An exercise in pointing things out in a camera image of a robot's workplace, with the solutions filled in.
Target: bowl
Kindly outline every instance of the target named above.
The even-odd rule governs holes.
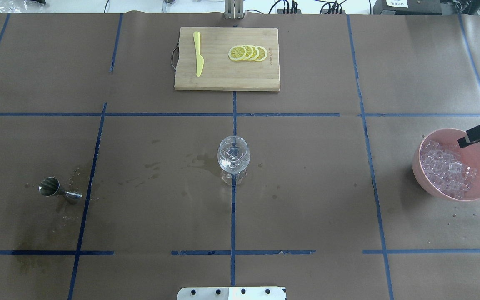
[[[468,202],[468,201],[476,201],[480,199],[480,142],[470,145],[466,148],[459,148],[457,151],[461,155],[461,161],[465,165],[469,167],[477,168],[477,175],[473,182],[472,188],[465,192],[464,197],[462,199],[456,199],[450,197],[433,185],[433,183],[427,178],[425,172],[423,171],[423,166],[421,165],[421,148],[423,147],[424,143],[429,143],[430,140],[434,140],[440,143],[443,146],[457,146],[459,143],[457,140],[459,138],[465,137],[466,132],[455,129],[455,128],[442,128],[436,131],[433,131],[425,136],[423,141],[418,146],[414,158],[412,159],[412,171],[414,172],[414,176],[416,177],[417,182],[421,185],[421,187],[426,190],[429,194],[446,200],[458,201],[458,202]]]

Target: wooden cutting board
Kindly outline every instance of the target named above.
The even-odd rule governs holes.
[[[205,59],[196,77],[194,32],[201,33],[201,55]],[[263,46],[264,61],[232,61],[229,49],[237,45]],[[279,38],[277,28],[181,27],[176,90],[272,91],[280,90]]]

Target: clear plastic wrap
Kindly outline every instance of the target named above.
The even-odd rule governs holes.
[[[0,13],[44,13],[44,6],[31,0],[0,0]]]

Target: ice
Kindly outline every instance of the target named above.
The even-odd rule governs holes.
[[[463,199],[472,188],[478,170],[461,162],[457,146],[430,140],[421,149],[421,165],[435,188],[455,199]]]

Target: glass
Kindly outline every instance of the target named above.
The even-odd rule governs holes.
[[[250,154],[248,143],[238,135],[226,137],[217,149],[217,162],[220,164],[221,179],[229,185],[238,185],[248,174]]]

